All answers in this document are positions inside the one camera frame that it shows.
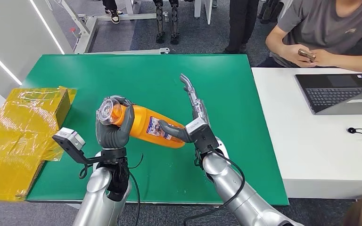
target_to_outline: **gray floor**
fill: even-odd
[[[290,206],[275,207],[305,226],[340,226],[352,200],[290,199]],[[121,225],[135,222],[136,204],[127,204]],[[182,219],[208,211],[211,207],[142,205],[140,226],[180,226]],[[0,202],[0,226],[70,226],[77,210],[55,203]],[[208,217],[188,222],[189,226],[237,226],[235,218],[220,210]]]
[[[170,47],[173,53],[213,53],[222,51],[228,41],[228,5],[230,0],[219,0],[219,7],[213,10],[212,24],[207,25],[206,13],[202,8],[202,17],[193,17],[193,4],[180,2],[181,43],[177,46],[169,44],[170,25],[165,24],[167,42],[163,45],[155,43],[155,20],[121,21],[120,24],[100,22],[91,52],[120,51],[136,49],[153,49]],[[78,13],[102,15],[101,1],[68,0]],[[118,0],[119,9],[124,8],[122,0]],[[64,9],[52,2],[54,14],[62,27],[69,43],[75,44],[75,37],[69,31],[75,27]],[[165,10],[170,11],[165,3]],[[154,12],[153,2],[142,2],[135,5],[135,11]],[[274,24],[257,23],[247,53],[251,65],[256,65],[268,54],[264,40]],[[306,226],[338,226],[341,225],[344,213],[353,203],[352,200],[318,200],[290,199],[290,206],[276,207],[288,217]],[[186,216],[209,210],[206,206],[179,205],[142,205],[141,226],[174,226],[181,225]],[[9,203],[0,202],[0,226],[69,226],[75,218],[77,210],[65,204],[55,203]],[[133,225],[136,205],[127,204],[122,216],[122,225]],[[189,226],[236,226],[235,218],[227,211],[219,212],[201,219],[191,221]]]

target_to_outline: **laptop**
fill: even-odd
[[[313,114],[362,114],[362,73],[295,77]]]

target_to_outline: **laptop keyboard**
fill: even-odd
[[[332,106],[362,93],[362,88],[306,89],[314,106]]]

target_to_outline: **clear plastic wrap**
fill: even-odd
[[[0,108],[0,200],[24,200],[44,161],[63,149],[51,138],[62,125],[75,89],[13,89]]]

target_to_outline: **orange bottle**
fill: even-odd
[[[104,125],[114,124],[121,126],[126,108],[116,99],[107,99],[98,110],[98,119]],[[171,148],[180,148],[185,145],[182,140],[165,133],[160,128],[159,120],[164,120],[170,125],[184,128],[182,124],[142,106],[133,105],[133,108],[135,118],[130,131],[131,136]]]

